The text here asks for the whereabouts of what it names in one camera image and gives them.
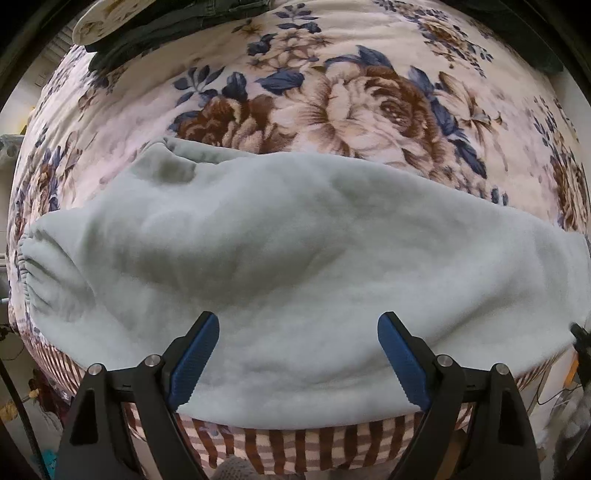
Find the blue gripper pad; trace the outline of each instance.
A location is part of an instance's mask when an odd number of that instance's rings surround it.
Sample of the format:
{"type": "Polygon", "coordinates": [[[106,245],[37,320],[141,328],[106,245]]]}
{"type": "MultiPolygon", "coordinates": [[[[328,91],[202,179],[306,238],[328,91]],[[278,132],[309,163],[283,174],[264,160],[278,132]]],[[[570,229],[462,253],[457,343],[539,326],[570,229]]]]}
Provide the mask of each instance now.
{"type": "Polygon", "coordinates": [[[180,405],[191,398],[219,336],[219,321],[214,314],[211,314],[171,375],[168,406],[172,411],[177,411],[180,405]]]}
{"type": "Polygon", "coordinates": [[[427,411],[431,406],[431,399],[427,392],[427,376],[407,343],[385,314],[378,320],[378,340],[408,401],[418,405],[422,411],[427,411]]]}

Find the light blue fleece cloth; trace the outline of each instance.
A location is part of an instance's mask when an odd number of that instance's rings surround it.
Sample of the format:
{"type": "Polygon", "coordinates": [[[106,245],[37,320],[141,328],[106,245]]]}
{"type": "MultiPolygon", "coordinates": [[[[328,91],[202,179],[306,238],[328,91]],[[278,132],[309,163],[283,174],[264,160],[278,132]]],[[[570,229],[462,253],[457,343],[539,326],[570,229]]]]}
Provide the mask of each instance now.
{"type": "Polygon", "coordinates": [[[517,375],[591,303],[583,235],[382,164],[171,138],[33,224],[20,269],[32,319],[84,367],[134,366],[215,312],[179,412],[260,429],[416,410],[378,343],[385,311],[435,353],[517,375]]]}

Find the gray knitted fabric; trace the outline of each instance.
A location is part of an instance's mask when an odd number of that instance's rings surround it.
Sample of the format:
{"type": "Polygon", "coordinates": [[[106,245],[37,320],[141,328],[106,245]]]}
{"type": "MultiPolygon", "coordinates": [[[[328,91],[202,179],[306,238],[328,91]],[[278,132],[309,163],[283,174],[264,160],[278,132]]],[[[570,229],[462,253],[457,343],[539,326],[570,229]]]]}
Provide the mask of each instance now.
{"type": "Polygon", "coordinates": [[[211,480],[258,480],[260,476],[252,463],[232,455],[216,468],[211,480]]]}

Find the brown flower print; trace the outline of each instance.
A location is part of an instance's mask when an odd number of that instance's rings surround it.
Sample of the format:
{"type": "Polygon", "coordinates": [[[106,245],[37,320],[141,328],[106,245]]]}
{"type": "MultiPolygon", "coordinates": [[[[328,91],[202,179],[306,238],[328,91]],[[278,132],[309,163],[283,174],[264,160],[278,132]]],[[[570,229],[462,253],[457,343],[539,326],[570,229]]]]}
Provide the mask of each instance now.
{"type": "Polygon", "coordinates": [[[98,95],[99,89],[91,86],[87,91],[78,99],[78,109],[80,110],[80,119],[84,116],[84,112],[92,104],[92,100],[98,95]]]}
{"type": "Polygon", "coordinates": [[[42,163],[39,176],[37,177],[38,212],[45,215],[49,212],[50,182],[54,176],[51,160],[49,163],[42,163]]]}
{"type": "Polygon", "coordinates": [[[273,98],[259,95],[240,102],[217,96],[194,118],[180,122],[178,137],[217,147],[252,153],[270,153],[287,148],[291,138],[269,122],[273,98]]]}
{"type": "Polygon", "coordinates": [[[587,181],[583,169],[577,165],[573,154],[564,146],[562,135],[555,140],[560,147],[558,158],[552,156],[556,195],[562,213],[562,227],[567,231],[584,232],[589,222],[587,181]]]}
{"type": "Polygon", "coordinates": [[[64,146],[64,157],[66,162],[63,164],[63,175],[67,176],[70,170],[76,165],[80,156],[82,155],[82,149],[78,145],[78,132],[70,132],[66,139],[64,146]]]}
{"type": "Polygon", "coordinates": [[[325,35],[310,33],[305,28],[289,28],[271,40],[268,52],[255,55],[251,65],[259,69],[298,69],[318,61],[316,49],[328,44],[325,35]]]}
{"type": "Polygon", "coordinates": [[[242,27],[240,29],[240,32],[246,38],[252,37],[252,36],[256,36],[256,35],[260,35],[261,32],[262,32],[262,25],[261,24],[256,24],[256,23],[249,22],[247,25],[245,25],[244,27],[242,27]]]}
{"type": "Polygon", "coordinates": [[[501,114],[498,113],[491,121],[491,117],[478,105],[476,93],[472,89],[445,72],[439,72],[439,80],[445,90],[436,90],[435,95],[456,118],[458,125],[470,138],[470,144],[477,148],[479,158],[487,160],[492,146],[500,155],[505,171],[508,171],[507,159],[499,143],[497,130],[499,127],[506,129],[501,114]]]}
{"type": "Polygon", "coordinates": [[[425,18],[421,20],[423,28],[439,41],[448,43],[460,51],[467,50],[467,41],[448,22],[437,18],[425,18]]]}
{"type": "Polygon", "coordinates": [[[384,66],[340,62],[326,72],[308,70],[300,88],[275,100],[271,120],[294,137],[292,150],[411,164],[427,176],[436,164],[454,162],[428,100],[384,66]]]}

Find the floral blanket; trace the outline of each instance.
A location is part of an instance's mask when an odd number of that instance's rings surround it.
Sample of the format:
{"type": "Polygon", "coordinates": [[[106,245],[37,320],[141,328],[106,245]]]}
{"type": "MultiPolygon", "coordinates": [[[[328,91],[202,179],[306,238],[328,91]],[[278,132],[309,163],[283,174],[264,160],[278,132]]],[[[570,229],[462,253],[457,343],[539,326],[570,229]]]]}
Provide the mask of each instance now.
{"type": "MultiPolygon", "coordinates": [[[[163,135],[253,153],[363,158],[565,230],[587,228],[578,140],[549,81],[440,2],[277,1],[266,14],[181,38],[110,73],[89,73],[91,58],[73,48],[44,88],[9,210],[10,322],[66,397],[81,372],[29,317],[16,245],[27,225],[83,205],[163,135]]],[[[520,384],[539,371],[523,372],[520,384]]],[[[417,418],[296,432],[179,422],[204,465],[235,453],[261,473],[290,473],[398,458],[417,418]]]]}

